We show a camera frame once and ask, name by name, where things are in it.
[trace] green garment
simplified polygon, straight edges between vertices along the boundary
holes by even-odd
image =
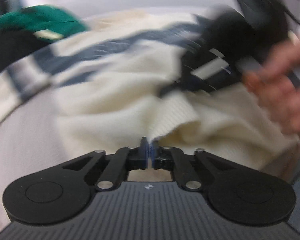
[[[49,5],[38,5],[10,12],[0,17],[0,29],[31,31],[37,38],[55,42],[88,30],[67,12]]]

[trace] metal pin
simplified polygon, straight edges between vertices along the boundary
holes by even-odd
[[[100,181],[97,186],[98,186],[98,188],[101,188],[101,189],[110,189],[113,187],[113,183],[108,180],[103,180],[103,181]]]
[[[189,189],[199,189],[201,187],[201,183],[195,180],[191,180],[186,183],[186,187]]]

